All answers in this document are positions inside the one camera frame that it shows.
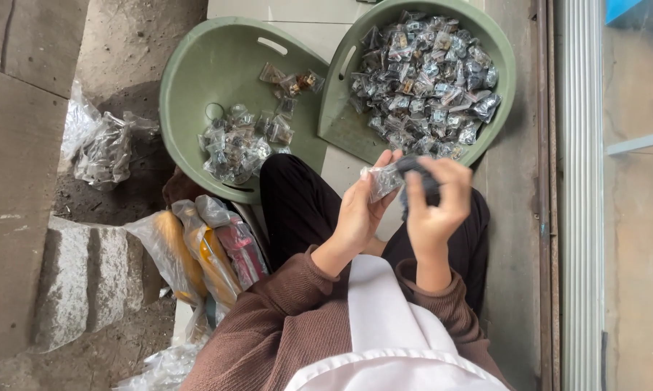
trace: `person's right hand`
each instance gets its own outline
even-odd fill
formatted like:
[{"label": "person's right hand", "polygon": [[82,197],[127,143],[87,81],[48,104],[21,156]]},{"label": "person's right hand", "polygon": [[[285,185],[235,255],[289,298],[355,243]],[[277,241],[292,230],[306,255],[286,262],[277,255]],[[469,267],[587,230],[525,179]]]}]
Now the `person's right hand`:
[{"label": "person's right hand", "polygon": [[418,163],[441,184],[441,201],[438,206],[428,206],[420,174],[415,171],[406,173],[406,194],[409,197],[406,228],[411,247],[419,264],[446,263],[447,240],[469,216],[472,172],[452,159],[419,157]]}]

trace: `tiled floor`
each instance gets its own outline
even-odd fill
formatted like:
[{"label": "tiled floor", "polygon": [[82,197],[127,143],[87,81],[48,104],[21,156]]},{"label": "tiled floor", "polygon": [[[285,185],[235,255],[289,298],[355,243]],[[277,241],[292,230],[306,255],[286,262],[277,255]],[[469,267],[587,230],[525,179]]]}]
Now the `tiled floor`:
[{"label": "tiled floor", "polygon": [[[532,390],[539,373],[539,230],[531,209],[537,153],[532,0],[469,2],[505,31],[518,64],[513,111],[481,160],[474,182],[486,196],[492,215],[481,326],[505,377],[518,390]],[[350,25],[370,7],[355,0],[209,0],[208,17],[242,16],[270,22],[330,61]],[[343,193],[365,162],[333,146],[326,152],[322,177]],[[398,204],[383,219],[377,232],[380,239],[389,239],[401,225]]]},{"label": "tiled floor", "polygon": [[[604,145],[653,134],[653,31],[604,30]],[[653,390],[653,147],[604,158],[607,389]]]}]

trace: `sweater sleeve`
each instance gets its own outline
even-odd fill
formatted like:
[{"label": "sweater sleeve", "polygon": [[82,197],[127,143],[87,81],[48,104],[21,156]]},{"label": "sweater sleeve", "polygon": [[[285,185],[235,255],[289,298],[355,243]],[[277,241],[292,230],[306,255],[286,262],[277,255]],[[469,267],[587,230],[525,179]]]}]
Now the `sweater sleeve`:
[{"label": "sweater sleeve", "polygon": [[464,301],[466,286],[461,276],[452,270],[452,282],[449,287],[437,292],[427,292],[416,285],[416,267],[416,260],[411,259],[401,261],[396,268],[397,278],[413,291],[413,303],[432,312],[443,322],[460,356],[478,365],[513,390],[488,353],[490,342],[479,327],[476,314]]},{"label": "sweater sleeve", "polygon": [[331,294],[331,278],[312,261],[310,247],[237,297],[182,384],[182,391],[260,390],[271,374],[287,316]]}]

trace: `pile of small bags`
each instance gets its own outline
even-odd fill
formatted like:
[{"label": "pile of small bags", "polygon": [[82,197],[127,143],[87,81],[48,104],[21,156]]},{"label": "pile of small bags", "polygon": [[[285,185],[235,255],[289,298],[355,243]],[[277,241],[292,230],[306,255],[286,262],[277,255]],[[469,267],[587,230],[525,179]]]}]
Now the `pile of small bags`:
[{"label": "pile of small bags", "polygon": [[404,154],[459,159],[493,118],[501,97],[490,91],[497,68],[459,21],[404,11],[398,23],[374,26],[349,102],[372,111],[369,126]]},{"label": "pile of small bags", "polygon": [[256,118],[244,104],[235,104],[225,119],[213,120],[197,136],[201,151],[210,154],[203,169],[217,181],[243,184],[252,175],[258,177],[264,161],[273,153],[269,142],[282,145],[276,153],[290,154],[288,146],[295,131],[287,121],[292,120],[297,105],[295,96],[301,91],[319,93],[324,86],[324,79],[312,70],[286,76],[269,63],[259,79],[278,87],[273,92],[279,100],[275,112],[262,110]]}]

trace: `hand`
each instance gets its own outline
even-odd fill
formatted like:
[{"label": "hand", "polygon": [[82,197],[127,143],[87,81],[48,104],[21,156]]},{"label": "hand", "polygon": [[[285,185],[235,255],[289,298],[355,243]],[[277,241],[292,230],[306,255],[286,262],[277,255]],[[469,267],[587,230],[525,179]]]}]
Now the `hand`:
[{"label": "hand", "polygon": [[[393,153],[386,150],[374,167],[384,167],[401,156],[400,150]],[[383,199],[368,204],[371,189],[372,175],[365,173],[343,195],[333,235],[312,254],[314,263],[325,273],[338,276],[348,262],[366,249],[385,210],[399,192],[397,189]]]},{"label": "hand", "polygon": [[469,216],[472,172],[452,159],[420,157],[418,163],[441,183],[441,201],[439,206],[428,206],[420,174],[406,173],[411,247],[419,264],[447,263],[447,241]]}]

